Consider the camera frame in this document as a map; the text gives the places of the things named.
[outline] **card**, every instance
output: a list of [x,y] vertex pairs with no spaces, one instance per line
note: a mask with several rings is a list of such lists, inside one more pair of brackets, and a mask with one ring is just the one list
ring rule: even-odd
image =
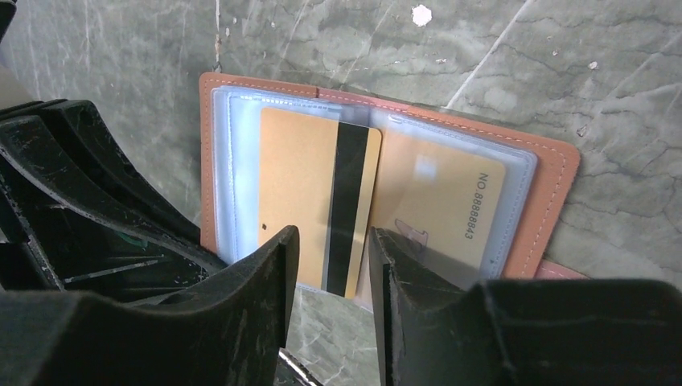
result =
[[378,129],[262,109],[258,242],[296,225],[299,283],[355,296],[380,144]]
[[371,224],[409,238],[422,264],[466,288],[479,279],[505,174],[497,160],[386,132]]

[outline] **scratch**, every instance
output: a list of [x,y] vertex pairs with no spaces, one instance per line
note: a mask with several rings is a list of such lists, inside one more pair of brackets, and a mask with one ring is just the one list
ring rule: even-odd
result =
[[492,44],[491,49],[488,50],[488,52],[483,57],[483,59],[481,59],[481,61],[478,64],[476,64],[474,71],[472,71],[469,74],[469,76],[466,78],[466,80],[464,80],[464,83],[462,83],[462,85],[459,86],[457,92],[452,96],[452,98],[450,98],[450,101],[444,107],[446,107],[447,109],[452,109],[452,106],[454,106],[454,102],[459,98],[459,96],[462,95],[462,92],[464,91],[466,86],[468,86],[469,83],[471,83],[471,81],[476,77],[476,74],[479,73],[479,70],[486,63],[488,58],[490,58],[490,56],[495,51],[497,51],[497,47],[499,46],[500,43],[502,43],[502,40],[507,37],[507,34],[512,29],[512,26],[516,23],[516,20],[519,18],[519,16],[521,16],[521,14],[526,10],[526,8],[531,6],[534,2],[535,2],[535,0],[526,0],[526,2],[521,6],[521,8],[519,8],[519,10],[516,12],[514,17],[511,18],[511,21],[509,22],[509,24],[504,28],[502,33],[499,34],[499,37],[497,38],[497,40]]
[[341,82],[342,84],[346,84],[346,81],[348,80],[348,77],[351,75],[351,72],[353,71],[353,68],[355,68],[355,64],[358,63],[358,60],[360,59],[362,53],[367,49],[367,45],[368,45],[368,44],[370,44],[370,45],[372,44],[372,40],[374,39],[374,34],[379,30],[379,27],[381,27],[381,24],[382,24],[382,23],[384,22],[384,20],[386,19],[386,16],[388,16],[388,12],[391,11],[391,8],[393,8],[393,6],[394,6],[395,4],[396,4],[396,2],[392,2],[391,5],[388,6],[388,8],[386,9],[386,12],[384,12],[384,16],[381,16],[381,19],[379,19],[379,22],[376,24],[376,28],[374,29],[374,31],[372,32],[372,34],[369,35],[369,39],[367,39],[367,40],[363,43],[362,47],[361,47],[360,50],[358,51],[357,57],[355,58],[355,60],[353,60],[353,64],[351,64],[351,67],[348,69],[348,72],[346,72],[346,76],[343,78],[343,81]]
[[[31,21],[33,19],[33,13],[31,12],[31,2],[27,3],[27,9],[28,9],[28,19]],[[31,30],[33,28],[31,26],[28,27],[28,49],[29,52],[31,53],[31,62],[33,63],[33,80],[35,82],[35,93],[38,94],[38,99],[43,99],[40,97],[40,83],[38,82],[38,70],[36,69],[36,62],[35,62],[35,51],[33,49],[33,34],[31,33]]]
[[677,89],[677,94],[675,94],[675,97],[672,98],[672,101],[670,101],[670,104],[665,109],[664,117],[667,117],[668,114],[670,114],[670,111],[672,110],[673,106],[675,106],[675,102],[677,102],[677,100],[680,99],[680,94],[682,94],[682,87]]
[[682,37],[682,31],[681,31],[680,33],[678,33],[677,35],[671,37],[670,40],[668,40],[668,42],[663,46],[663,48],[661,48],[660,51],[654,52],[654,53],[650,54],[650,55],[647,57],[647,59],[644,60],[644,61],[642,62],[642,64],[640,64],[639,67],[637,67],[629,76],[626,76],[625,78],[623,78],[623,80],[621,80],[620,82],[618,82],[618,85],[617,85],[616,87],[614,87],[614,89],[611,90],[611,92],[609,92],[608,95],[606,95],[606,97],[604,98],[604,100],[606,100],[606,99],[611,99],[611,98],[613,98],[613,97],[617,97],[617,96],[616,96],[616,93],[617,93],[618,91],[620,91],[620,89],[622,88],[622,86],[623,86],[624,84],[628,83],[632,78],[634,78],[635,76],[637,76],[642,70],[646,69],[646,68],[649,66],[649,63],[650,63],[652,60],[655,60],[655,59],[659,58],[660,56],[662,56],[663,54],[662,54],[661,52],[666,51],[668,48],[670,48],[670,46],[672,46],[673,44],[677,43],[677,40],[679,40],[680,37]]
[[[183,12],[183,35],[180,38],[180,49],[178,50],[178,69],[175,70],[175,75],[178,77],[178,82],[180,82],[181,76],[180,72],[182,71],[181,69],[183,68],[183,52],[185,48],[185,30],[187,27],[187,7],[185,6],[185,11]],[[173,105],[172,107],[175,108],[175,99],[177,99],[178,92],[175,91],[175,97],[173,98]]]
[[88,69],[88,72],[90,72],[90,17],[89,17],[89,9],[88,9],[88,4],[90,3],[89,0],[84,0],[85,4],[85,67]]
[[216,30],[220,33],[220,0],[216,0]]
[[294,39],[294,33],[296,32],[296,28],[298,28],[298,24],[301,22],[301,18],[303,17],[303,12],[306,10],[306,7],[308,6],[308,2],[310,0],[303,0],[303,4],[301,6],[301,9],[298,10],[298,15],[296,16],[296,22],[294,23],[294,27],[291,28],[291,33],[289,34],[289,41],[286,42],[286,45],[284,46],[284,51],[280,55],[279,58],[279,63],[277,64],[277,74],[280,72],[280,67],[281,67],[281,62],[284,61],[284,58],[286,57],[286,52],[289,50],[289,45],[291,44],[291,40]]
[[253,0],[249,2],[249,14],[246,15],[246,22],[244,22],[244,26],[242,26],[242,35],[246,36],[246,31],[249,29],[249,22],[251,21],[251,15],[253,14],[253,8],[255,6],[253,5]]

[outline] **marble surface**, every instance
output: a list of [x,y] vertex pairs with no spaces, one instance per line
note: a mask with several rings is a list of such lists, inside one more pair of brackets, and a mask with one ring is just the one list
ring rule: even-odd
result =
[[[406,0],[21,2],[0,49],[36,97],[92,100],[142,175],[194,221],[197,84],[216,57],[223,72],[571,142],[583,161],[547,257],[682,288],[679,1],[422,3],[433,11],[424,27]],[[377,384],[371,317],[326,295],[297,304],[292,352],[327,384]]]

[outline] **wallet stitching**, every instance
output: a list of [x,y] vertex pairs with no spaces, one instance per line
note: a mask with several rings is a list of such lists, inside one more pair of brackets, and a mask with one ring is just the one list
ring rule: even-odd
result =
[[[287,91],[287,92],[295,92],[295,93],[297,93],[297,94],[311,95],[311,96],[315,96],[315,97],[317,96],[317,93],[316,93],[316,92],[307,92],[307,91],[301,91],[301,90],[294,90],[294,89],[292,89],[292,88],[269,87],[269,86],[263,86],[263,85],[258,85],[258,84],[245,84],[245,83],[233,82],[233,81],[231,81],[231,80],[217,80],[217,79],[212,79],[212,80],[215,81],[215,82],[221,83],[221,84],[235,84],[235,85],[238,85],[238,86],[253,87],[253,88],[264,88],[264,89],[268,89],[268,90]],[[204,93],[204,96],[205,96],[206,98],[208,98],[208,82],[205,82],[205,83],[203,84],[203,93]],[[566,169],[566,156],[565,156],[565,154],[561,153],[559,150],[557,150],[557,149],[555,149],[555,148],[553,148],[553,147],[546,146],[546,145],[542,145],[542,144],[537,143],[537,142],[529,142],[529,141],[525,141],[525,140],[522,140],[522,139],[519,139],[519,138],[514,138],[514,137],[505,137],[505,136],[503,136],[503,135],[501,135],[501,134],[492,133],[492,132],[490,132],[490,131],[481,130],[481,129],[475,129],[475,128],[473,128],[473,127],[469,127],[469,126],[465,126],[465,125],[459,125],[459,124],[456,124],[456,123],[451,123],[451,122],[448,122],[448,121],[443,121],[443,120],[440,120],[440,119],[436,119],[436,118],[432,118],[432,117],[427,117],[427,116],[421,115],[421,114],[410,113],[410,112],[408,112],[408,110],[405,110],[405,109],[396,109],[396,108],[394,108],[394,107],[390,107],[390,106],[387,106],[387,105],[377,105],[377,104],[369,103],[369,102],[366,102],[366,101],[361,101],[361,100],[346,98],[346,97],[342,97],[342,96],[336,96],[336,95],[326,94],[326,93],[323,93],[323,92],[319,93],[319,95],[320,95],[320,96],[324,95],[325,97],[330,97],[330,98],[334,98],[334,99],[340,99],[340,100],[344,100],[344,101],[351,101],[351,102],[355,102],[355,103],[360,103],[360,104],[363,104],[363,105],[369,105],[369,106],[374,106],[374,107],[380,107],[380,108],[382,108],[382,109],[389,109],[389,110],[396,111],[396,112],[399,112],[399,113],[403,113],[403,114],[406,114],[406,115],[409,115],[409,116],[412,116],[412,117],[419,117],[419,118],[427,119],[427,120],[429,120],[429,121],[436,121],[436,122],[438,122],[438,123],[442,123],[443,125],[458,127],[458,128],[460,128],[460,129],[466,129],[466,130],[469,130],[469,131],[474,131],[474,132],[476,132],[476,133],[483,133],[483,134],[486,134],[486,135],[489,135],[489,136],[494,136],[494,137],[497,137],[497,138],[504,138],[504,139],[507,139],[507,140],[510,140],[510,141],[514,141],[514,142],[523,142],[523,143],[525,143],[526,145],[539,146],[539,147],[541,147],[541,148],[543,148],[543,149],[551,150],[551,151],[553,151],[553,152],[555,152],[555,153],[558,153],[558,154],[561,156],[561,170],[560,170],[560,172],[559,172],[559,178],[558,178],[558,180],[557,180],[557,183],[554,185],[554,190],[553,190],[553,192],[552,192],[552,196],[549,198],[549,204],[547,205],[547,208],[546,208],[545,211],[544,211],[544,216],[542,217],[542,221],[540,222],[540,227],[539,227],[538,230],[537,230],[537,234],[536,234],[535,240],[533,241],[533,244],[532,244],[532,246],[531,246],[531,250],[528,252],[528,255],[526,256],[526,261],[524,262],[524,267],[521,269],[521,276],[523,276],[523,275],[526,274],[526,268],[528,267],[528,263],[529,263],[530,260],[531,260],[531,257],[532,257],[533,252],[535,252],[535,248],[536,248],[536,246],[537,246],[538,240],[540,239],[540,234],[542,233],[542,229],[543,229],[543,227],[544,227],[544,223],[547,221],[547,218],[548,218],[548,216],[549,216],[549,211],[551,210],[552,205],[554,204],[554,199],[555,199],[556,196],[557,196],[557,192],[559,191],[559,186],[561,185],[561,180],[563,179],[563,176],[564,176],[564,172],[565,172],[565,169]],[[208,106],[209,106],[209,105],[210,105],[210,101],[209,101],[208,99],[206,99],[206,112],[207,112],[207,114],[208,114]],[[210,125],[209,125],[209,129],[210,129],[210,127],[213,125],[213,117],[209,117],[209,119],[210,119]]]
[[540,271],[549,272],[549,273],[552,273],[552,274],[557,275],[558,277],[563,277],[564,279],[568,278],[568,277],[567,277],[566,275],[564,275],[563,273],[558,273],[558,272],[556,272],[556,271],[552,271],[551,269],[546,269],[545,267],[540,267]]

